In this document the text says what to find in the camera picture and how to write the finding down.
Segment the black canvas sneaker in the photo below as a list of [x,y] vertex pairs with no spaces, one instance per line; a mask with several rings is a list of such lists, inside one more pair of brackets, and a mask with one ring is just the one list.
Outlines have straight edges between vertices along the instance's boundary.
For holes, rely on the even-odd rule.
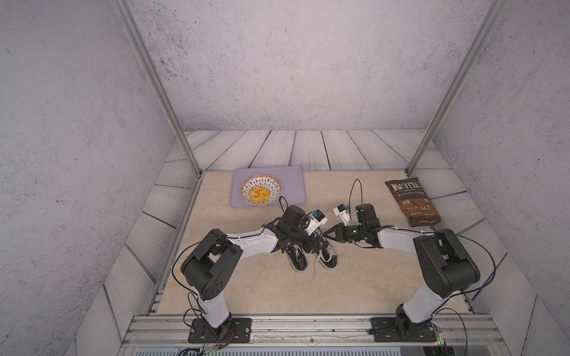
[[326,240],[320,242],[316,250],[313,252],[315,255],[315,262],[313,264],[313,274],[311,277],[311,285],[315,285],[316,281],[316,264],[320,263],[326,269],[334,269],[338,264],[338,255],[334,248]]
[[307,258],[300,246],[288,246],[284,249],[284,253],[288,256],[292,268],[297,272],[303,272],[307,269]]

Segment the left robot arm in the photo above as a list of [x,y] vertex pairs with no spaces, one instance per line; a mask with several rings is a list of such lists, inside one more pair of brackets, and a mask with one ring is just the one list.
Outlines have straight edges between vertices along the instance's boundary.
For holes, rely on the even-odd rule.
[[232,315],[224,289],[241,260],[281,251],[296,271],[307,268],[307,254],[314,254],[325,268],[335,268],[338,255],[322,233],[327,222],[319,210],[307,213],[287,207],[280,217],[245,234],[225,234],[213,229],[184,260],[181,273],[197,292],[197,302],[206,325],[216,331],[226,327]]

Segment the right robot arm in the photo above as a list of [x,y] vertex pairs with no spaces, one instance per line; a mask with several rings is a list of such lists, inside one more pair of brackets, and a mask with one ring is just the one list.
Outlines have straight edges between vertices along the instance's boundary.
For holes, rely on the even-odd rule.
[[336,242],[363,240],[373,248],[393,249],[417,257],[424,283],[397,309],[397,318],[404,325],[429,322],[449,299],[480,280],[478,267],[450,229],[424,232],[382,225],[371,204],[356,207],[356,225],[350,224],[347,206],[341,204],[333,213],[341,223],[325,234],[333,233]]

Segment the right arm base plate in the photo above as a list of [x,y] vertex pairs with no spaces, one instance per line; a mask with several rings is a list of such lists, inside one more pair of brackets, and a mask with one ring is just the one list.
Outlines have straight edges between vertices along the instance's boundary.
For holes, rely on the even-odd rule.
[[439,337],[430,320],[422,323],[411,323],[402,316],[373,317],[368,334],[377,343],[432,343]]

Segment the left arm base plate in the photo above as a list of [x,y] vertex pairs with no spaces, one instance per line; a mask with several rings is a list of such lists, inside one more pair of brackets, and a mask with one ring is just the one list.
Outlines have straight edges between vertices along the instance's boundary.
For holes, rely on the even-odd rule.
[[191,323],[188,342],[190,344],[247,344],[250,341],[252,319],[230,316],[214,328],[203,319]]

